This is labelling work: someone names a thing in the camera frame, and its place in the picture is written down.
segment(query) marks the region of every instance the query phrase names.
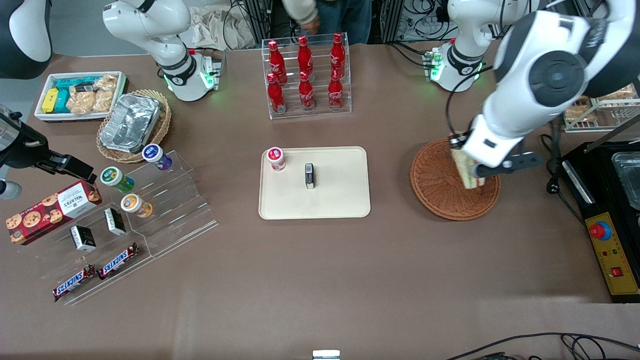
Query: wicker basket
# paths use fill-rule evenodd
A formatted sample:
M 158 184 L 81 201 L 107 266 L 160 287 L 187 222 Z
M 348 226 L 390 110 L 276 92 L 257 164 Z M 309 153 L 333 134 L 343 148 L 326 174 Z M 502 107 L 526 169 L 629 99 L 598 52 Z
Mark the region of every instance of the wicker basket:
M 167 134 L 167 132 L 169 132 L 169 123 L 171 122 L 171 109 L 169 108 L 169 104 L 167 103 L 166 98 L 164 97 L 163 94 L 160 94 L 159 92 L 154 90 L 136 90 L 131 92 L 131 94 L 148 96 L 158 100 L 160 104 L 162 104 L 162 111 L 160 112 L 160 117 L 158 118 L 158 121 L 156 122 L 156 126 L 154 126 L 154 129 L 151 132 L 151 135 L 149 136 L 149 139 L 150 139 L 149 143 L 160 143 L 160 141 L 162 141 L 162 139 Z M 119 163 L 133 164 L 133 163 L 141 162 L 142 153 L 129 154 L 128 152 L 111 150 L 102 146 L 102 144 L 100 143 L 100 132 L 107 125 L 107 122 L 109 122 L 110 118 L 111 118 L 111 112 L 109 112 L 109 115 L 107 115 L 107 117 L 104 118 L 104 121 L 102 122 L 102 124 L 100 125 L 100 128 L 98 129 L 98 137 L 96 137 L 96 143 L 98 144 L 98 150 L 100 151 L 100 153 L 104 155 L 106 158 L 115 160 Z
M 411 186 L 418 199 L 436 215 L 466 221 L 489 212 L 500 194 L 500 177 L 486 179 L 484 186 L 465 189 L 451 156 L 447 139 L 425 145 L 411 164 Z

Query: clear acrylic display stand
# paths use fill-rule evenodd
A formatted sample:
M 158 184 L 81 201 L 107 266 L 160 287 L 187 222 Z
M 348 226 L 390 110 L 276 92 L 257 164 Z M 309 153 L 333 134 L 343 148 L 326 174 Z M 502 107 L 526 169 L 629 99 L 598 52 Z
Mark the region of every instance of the clear acrylic display stand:
M 269 109 L 269 117 L 271 120 L 286 119 L 293 117 L 316 116 L 322 114 L 333 113 L 329 110 L 329 93 L 328 87 L 331 81 L 331 59 L 329 54 L 333 46 L 333 34 L 329 35 L 309 35 L 307 36 L 308 46 L 313 54 L 314 60 L 314 80 L 311 85 L 314 87 L 314 97 L 316 98 L 316 109 L 310 113 L 302 110 L 300 103 L 300 66 L 298 66 L 298 39 L 297 38 L 276 38 L 265 39 L 262 41 L 262 67 L 264 69 L 264 86 L 265 95 L 267 83 L 267 74 L 271 72 L 269 66 L 269 41 L 276 40 L 278 49 L 284 57 L 284 64 L 287 70 L 287 83 L 282 84 L 282 94 L 287 104 L 287 111 L 283 114 L 273 112 L 267 95 L 267 109 Z M 342 78 L 342 98 L 343 106 L 340 111 L 335 113 L 350 113 L 352 109 L 351 95 L 351 64 L 349 62 L 349 41 L 347 33 L 342 33 L 342 46 L 344 46 L 344 78 Z
M 93 276 L 77 288 L 60 298 L 65 305 L 77 304 L 116 280 L 139 269 L 198 235 L 217 226 L 218 223 L 205 199 L 203 199 L 190 176 L 193 168 L 175 151 L 168 155 L 172 167 L 160 171 L 147 163 L 130 172 L 135 181 L 134 193 L 153 205 L 148 218 L 125 213 L 120 209 L 124 196 L 113 188 L 100 187 L 102 204 L 83 216 L 64 224 L 33 243 L 21 247 L 20 253 L 34 255 L 39 274 L 46 284 L 43 291 L 51 292 L 84 268 L 86 264 L 101 269 L 132 243 L 137 243 L 140 253 L 128 260 L 113 275 L 105 280 Z M 126 233 L 117 236 L 109 232 L 104 210 L 113 208 L 122 215 Z M 93 252 L 76 250 L 70 228 L 75 225 L 89 227 L 95 238 L 97 249 Z

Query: coca-cola bottle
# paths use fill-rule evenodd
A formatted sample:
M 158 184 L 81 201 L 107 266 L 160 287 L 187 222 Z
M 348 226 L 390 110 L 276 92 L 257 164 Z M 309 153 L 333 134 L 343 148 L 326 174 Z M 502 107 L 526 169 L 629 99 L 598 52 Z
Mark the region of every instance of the coca-cola bottle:
M 282 95 L 282 87 L 278 83 L 278 79 L 275 74 L 270 72 L 267 75 L 267 94 L 269 95 L 269 101 L 271 102 L 271 108 L 276 114 L 282 114 L 287 111 L 287 105 L 284 102 L 284 96 Z
M 310 113 L 316 108 L 316 100 L 314 99 L 314 87 L 309 83 L 309 74 L 306 71 L 300 72 L 300 102 L 302 103 L 302 110 L 305 113 Z
M 331 70 L 338 70 L 340 78 L 344 77 L 344 47 L 342 46 L 342 33 L 333 34 L 333 47 L 331 48 Z
M 284 58 L 278 50 L 278 43 L 276 40 L 269 41 L 269 64 L 271 65 L 271 72 L 278 78 L 280 84 L 287 83 L 287 69 L 284 67 Z
M 329 110 L 337 113 L 340 109 L 342 109 L 342 83 L 338 70 L 333 70 L 329 83 Z
M 298 44 L 300 48 L 298 49 L 298 65 L 300 66 L 300 71 L 306 71 L 309 74 L 309 81 L 314 80 L 314 61 L 313 56 L 311 55 L 311 50 L 308 46 L 308 40 L 305 35 L 300 35 L 298 37 Z

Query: control panel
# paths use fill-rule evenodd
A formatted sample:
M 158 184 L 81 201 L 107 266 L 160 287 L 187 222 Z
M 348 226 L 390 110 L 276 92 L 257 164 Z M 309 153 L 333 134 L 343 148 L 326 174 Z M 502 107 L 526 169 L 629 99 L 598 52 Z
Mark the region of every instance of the control panel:
M 638 294 L 639 289 L 609 213 L 585 221 L 611 295 Z

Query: brown table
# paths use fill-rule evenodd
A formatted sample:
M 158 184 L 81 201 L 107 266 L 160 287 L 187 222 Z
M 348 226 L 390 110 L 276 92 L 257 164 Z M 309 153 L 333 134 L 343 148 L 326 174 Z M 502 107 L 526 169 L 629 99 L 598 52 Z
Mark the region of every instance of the brown table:
M 447 134 L 446 93 L 382 45 L 352 47 L 352 114 L 274 124 L 258 51 L 228 55 L 219 91 L 180 102 L 149 56 L 57 57 L 48 72 L 124 71 L 129 89 L 162 91 L 173 110 L 163 142 L 195 168 L 220 226 L 76 306 L 53 304 L 34 259 L 0 241 L 0 356 L 7 359 L 444 359 L 506 336 L 577 331 L 637 343 L 640 305 L 612 305 L 581 225 L 546 194 L 543 167 L 502 178 L 496 207 L 450 222 L 414 196 L 409 167 Z M 494 89 L 491 76 L 456 95 L 459 127 Z M 29 123 L 51 148 L 96 169 L 99 123 Z M 564 137 L 566 149 L 586 138 Z M 371 214 L 265 221 L 257 213 L 268 147 L 359 145 L 367 150 Z M 537 149 L 533 135 L 527 146 Z M 136 165 L 126 165 L 132 170 Z M 72 179 L 12 170 L 10 215 Z M 566 356 L 555 338 L 508 343 L 512 354 Z M 618 350 L 609 356 L 629 357 Z

